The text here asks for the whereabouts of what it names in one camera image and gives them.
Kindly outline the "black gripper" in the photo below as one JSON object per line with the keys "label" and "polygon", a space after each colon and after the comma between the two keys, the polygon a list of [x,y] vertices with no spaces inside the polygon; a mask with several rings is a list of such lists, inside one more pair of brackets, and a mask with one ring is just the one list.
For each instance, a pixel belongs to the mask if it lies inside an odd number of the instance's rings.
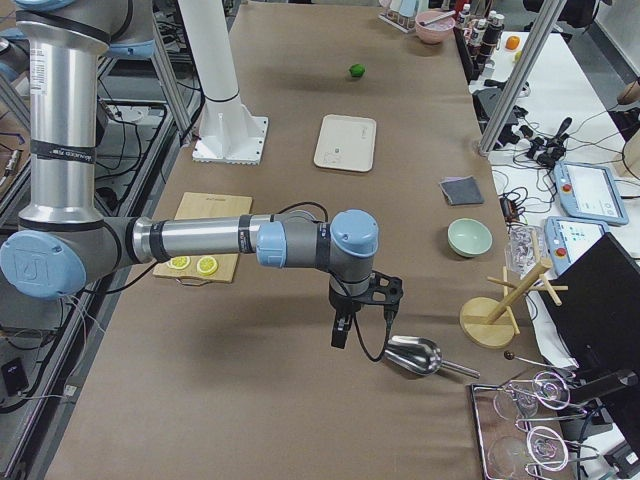
{"label": "black gripper", "polygon": [[356,312],[356,303],[335,277],[329,282],[329,302],[335,310],[331,346],[344,349],[351,329],[351,319]]}

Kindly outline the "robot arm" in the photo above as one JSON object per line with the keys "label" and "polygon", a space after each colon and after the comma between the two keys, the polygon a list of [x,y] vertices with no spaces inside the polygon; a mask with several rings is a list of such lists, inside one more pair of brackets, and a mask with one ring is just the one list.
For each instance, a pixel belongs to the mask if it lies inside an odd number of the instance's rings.
{"label": "robot arm", "polygon": [[179,256],[247,253],[264,266],[314,268],[330,277],[332,345],[372,302],[378,225],[361,210],[331,222],[307,215],[153,221],[106,217],[94,205],[97,63],[110,50],[147,57],[147,1],[21,1],[16,23],[30,46],[31,200],[1,247],[1,268],[20,292],[72,294],[121,268]]}

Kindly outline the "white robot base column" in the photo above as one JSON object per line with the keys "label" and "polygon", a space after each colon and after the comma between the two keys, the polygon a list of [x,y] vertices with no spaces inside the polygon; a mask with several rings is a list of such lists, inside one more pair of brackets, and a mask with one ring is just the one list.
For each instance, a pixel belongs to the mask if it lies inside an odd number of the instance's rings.
{"label": "white robot base column", "polygon": [[205,99],[193,159],[259,164],[269,119],[241,99],[223,3],[181,1],[179,9]]}

